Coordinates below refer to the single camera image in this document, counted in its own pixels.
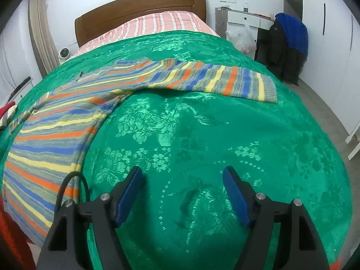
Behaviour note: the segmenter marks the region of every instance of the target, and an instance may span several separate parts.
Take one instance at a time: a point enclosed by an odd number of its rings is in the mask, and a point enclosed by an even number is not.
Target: black cable
[[[66,187],[69,184],[70,180],[74,177],[79,177],[81,179],[81,181],[84,185],[84,189],[85,189],[86,202],[90,202],[89,186],[88,186],[88,182],[86,181],[86,178],[80,172],[71,172],[64,178],[64,180],[59,188],[59,192],[58,192],[58,195],[56,197],[56,202],[55,202],[54,216],[60,210],[60,207],[63,202],[63,196],[65,193]]]

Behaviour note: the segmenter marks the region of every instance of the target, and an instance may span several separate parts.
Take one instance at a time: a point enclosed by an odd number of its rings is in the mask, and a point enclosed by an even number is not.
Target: red clothing
[[[8,109],[11,108],[13,105],[15,105],[15,102],[11,101],[0,109],[0,119],[8,111]]]
[[[29,238],[22,232],[20,227],[4,211],[0,194],[0,235],[9,250],[24,270],[35,270],[34,259],[31,250],[26,243]]]

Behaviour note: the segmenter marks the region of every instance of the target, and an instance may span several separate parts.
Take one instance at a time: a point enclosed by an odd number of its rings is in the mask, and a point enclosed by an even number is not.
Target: blue cloth
[[[286,13],[278,13],[275,17],[283,27],[289,47],[294,48],[307,56],[308,36],[304,23],[296,17],[290,16]]]

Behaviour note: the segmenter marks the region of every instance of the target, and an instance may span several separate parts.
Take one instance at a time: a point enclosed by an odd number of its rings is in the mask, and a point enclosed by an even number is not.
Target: desk drawer
[[[245,24],[245,18],[249,26],[260,27],[260,18],[239,12],[228,11],[227,21],[229,23]]]
[[[260,28],[262,29],[269,30],[273,24],[274,22],[271,20],[260,18]]]
[[[19,102],[31,90],[31,88],[32,88],[31,82],[28,82],[28,84],[25,85],[24,88],[11,101],[14,101],[16,104],[19,104]]]

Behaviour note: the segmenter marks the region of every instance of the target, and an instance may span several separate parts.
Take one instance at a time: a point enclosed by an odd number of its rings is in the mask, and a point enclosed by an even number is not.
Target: black jacket
[[[299,74],[305,59],[305,54],[288,46],[284,30],[276,19],[269,29],[266,54],[269,71],[281,81],[298,85]]]

